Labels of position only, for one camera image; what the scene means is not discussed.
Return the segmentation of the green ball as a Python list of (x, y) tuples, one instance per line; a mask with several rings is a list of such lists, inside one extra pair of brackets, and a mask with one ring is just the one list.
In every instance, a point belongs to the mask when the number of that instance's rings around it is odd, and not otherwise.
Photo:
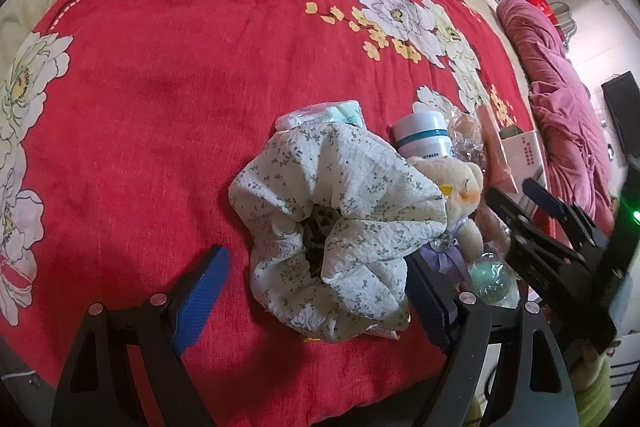
[(480, 256), (469, 265), (468, 273), (475, 294), (488, 305), (498, 305), (518, 295), (512, 270), (498, 255)]

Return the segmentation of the pink packaged soft item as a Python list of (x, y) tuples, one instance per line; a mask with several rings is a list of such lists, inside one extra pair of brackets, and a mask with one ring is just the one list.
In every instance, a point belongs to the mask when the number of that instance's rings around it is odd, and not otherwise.
[(498, 124), (492, 109), (485, 104), (479, 105), (475, 109), (475, 114), (480, 122), (480, 131), (485, 144), (487, 186), (496, 186), (508, 194), (518, 193), (511, 168), (506, 161), (506, 152), (500, 139)]

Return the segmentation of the cream teddy bear plush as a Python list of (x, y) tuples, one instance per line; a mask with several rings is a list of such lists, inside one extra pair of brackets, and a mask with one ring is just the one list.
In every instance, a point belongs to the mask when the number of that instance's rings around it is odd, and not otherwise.
[(446, 199), (446, 230), (419, 249), (421, 257), (452, 283), (471, 283), (468, 265), (484, 253), (483, 236), (472, 217), (480, 207), (482, 170), (474, 162), (452, 157), (410, 157), (408, 163), (433, 181)]

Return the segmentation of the bagged round bun toy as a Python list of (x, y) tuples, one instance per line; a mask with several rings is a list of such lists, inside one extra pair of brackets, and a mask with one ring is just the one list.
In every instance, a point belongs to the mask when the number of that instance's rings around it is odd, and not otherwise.
[(448, 134), (454, 156), (465, 162), (472, 162), (485, 172), (487, 168), (485, 142), (477, 118), (467, 113), (454, 116), (448, 124)]

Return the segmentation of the floral white fabric scrunchie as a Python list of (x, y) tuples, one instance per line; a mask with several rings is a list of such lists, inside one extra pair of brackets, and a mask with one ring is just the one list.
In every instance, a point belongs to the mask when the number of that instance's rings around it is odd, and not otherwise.
[(229, 188), (250, 290), (284, 325), (339, 343), (408, 329), (407, 256), (446, 229), (446, 197), (379, 136), (330, 122), (278, 132)]

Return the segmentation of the pink rumpled quilt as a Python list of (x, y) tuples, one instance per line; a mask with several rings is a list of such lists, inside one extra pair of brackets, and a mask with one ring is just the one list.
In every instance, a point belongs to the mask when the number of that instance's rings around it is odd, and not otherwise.
[(590, 93), (558, 31), (525, 0), (500, 0), (497, 15), (529, 81), (528, 99), (546, 152), (548, 190), (576, 204), (606, 235), (614, 229), (611, 167)]

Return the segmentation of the red tissue box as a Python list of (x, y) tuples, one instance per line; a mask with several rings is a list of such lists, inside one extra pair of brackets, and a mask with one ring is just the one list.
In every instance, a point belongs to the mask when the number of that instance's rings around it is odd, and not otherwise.
[(516, 190), (508, 190), (506, 194), (525, 211), (527, 216), (533, 217), (537, 206), (525, 195), (523, 183), (526, 179), (533, 179), (540, 186), (548, 187), (544, 154), (538, 133), (532, 130), (513, 135), (504, 139), (502, 145), (516, 186)]

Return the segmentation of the white supplement bottle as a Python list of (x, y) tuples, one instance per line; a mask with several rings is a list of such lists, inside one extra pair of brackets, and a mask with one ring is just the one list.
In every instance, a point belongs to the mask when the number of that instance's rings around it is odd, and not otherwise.
[(445, 117), (437, 110), (400, 118), (392, 133), (397, 152), (405, 158), (454, 157)]

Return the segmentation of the mint tissue pack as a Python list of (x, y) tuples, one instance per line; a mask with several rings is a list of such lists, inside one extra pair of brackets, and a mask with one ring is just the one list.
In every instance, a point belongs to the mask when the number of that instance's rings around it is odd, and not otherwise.
[(366, 129), (360, 104), (356, 100), (326, 102), (295, 109), (280, 116), (274, 123), (277, 131), (286, 131), (305, 124), (341, 122)]

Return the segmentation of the red gift bag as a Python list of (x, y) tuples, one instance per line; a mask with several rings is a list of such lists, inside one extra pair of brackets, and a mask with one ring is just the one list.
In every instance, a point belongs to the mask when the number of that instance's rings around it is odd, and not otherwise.
[(558, 23), (555, 12), (552, 10), (552, 7), (547, 0), (527, 0), (527, 2), (544, 14), (544, 16), (550, 20), (552, 25), (556, 25)]

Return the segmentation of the red floral blanket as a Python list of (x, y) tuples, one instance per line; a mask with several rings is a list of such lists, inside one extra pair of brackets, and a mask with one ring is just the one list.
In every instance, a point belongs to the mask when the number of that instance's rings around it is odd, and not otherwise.
[[(503, 122), (533, 126), (492, 0), (441, 5)], [(231, 273), (184, 363), (221, 426), (308, 426), (435, 377), (419, 326), (396, 340), (307, 341), (250, 293), (236, 174), (282, 114), (355, 100), (386, 135), (446, 62), (370, 29), (360, 0), (56, 0), (2, 65), (1, 131), (20, 148), (1, 195), (1, 334), (49, 385), (82, 314), (135, 306), (226, 246)]]

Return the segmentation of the black wall television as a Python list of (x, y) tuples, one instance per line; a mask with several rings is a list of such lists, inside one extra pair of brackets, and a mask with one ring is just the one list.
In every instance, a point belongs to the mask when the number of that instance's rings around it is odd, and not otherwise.
[(640, 154), (640, 91), (632, 72), (624, 72), (602, 84), (620, 148), (634, 159)]

